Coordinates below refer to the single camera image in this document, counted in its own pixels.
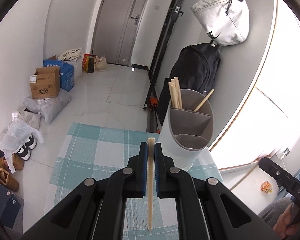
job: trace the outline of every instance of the door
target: door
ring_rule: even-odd
[[[181,11],[181,5],[183,0],[171,0],[169,11],[167,13],[166,19],[164,21],[159,41],[157,43],[157,47],[154,51],[154,56],[152,58],[151,66],[149,69],[149,78],[151,80],[150,87],[148,90],[148,94],[146,97],[146,101],[143,107],[143,110],[146,110],[148,107],[149,99],[152,91],[154,90],[155,83],[157,81],[157,77],[160,71],[161,63],[166,52],[168,42],[173,30],[173,27],[178,20],[178,17],[183,15]]]
[[[103,0],[92,54],[128,65],[146,0]]]

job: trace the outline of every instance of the gray door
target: gray door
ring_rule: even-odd
[[[128,65],[146,0],[103,0],[92,53]]]

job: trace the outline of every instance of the wooden chopstick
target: wooden chopstick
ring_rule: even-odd
[[[200,104],[198,104],[198,106],[194,109],[194,112],[197,112],[201,106],[203,106],[203,104],[208,100],[208,98],[211,96],[211,94],[214,92],[214,89],[212,89],[208,95],[206,95],[206,97],[200,102]]]
[[[179,109],[182,109],[182,98],[181,98],[181,90],[180,90],[180,83],[178,77],[174,77],[174,83],[178,94]]]
[[[174,97],[173,97],[174,84],[172,82],[169,82],[168,85],[169,85],[172,107],[177,108],[176,103],[174,101]]]
[[[178,78],[175,77],[171,79],[171,82],[169,82],[168,84],[172,107],[182,109],[181,91]]]
[[[148,138],[148,173],[147,173],[147,191],[148,191],[148,229],[152,229],[153,213],[153,168],[154,168],[154,137]]]

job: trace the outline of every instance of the door handle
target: door handle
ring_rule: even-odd
[[[140,14],[137,14],[137,16],[136,16],[136,17],[130,17],[130,19],[135,19],[135,20],[134,20],[134,24],[135,24],[135,25],[137,25],[137,24],[138,24],[138,22],[139,22],[139,18],[140,18]]]

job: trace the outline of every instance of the brown boot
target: brown boot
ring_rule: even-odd
[[[12,154],[12,161],[13,161],[13,166],[17,171],[22,171],[23,166],[25,165],[25,161],[21,159],[18,155]],[[9,171],[9,166],[4,157],[0,158],[0,168],[5,169],[6,171]]]
[[[0,184],[15,192],[19,190],[19,182],[3,168],[0,168]]]

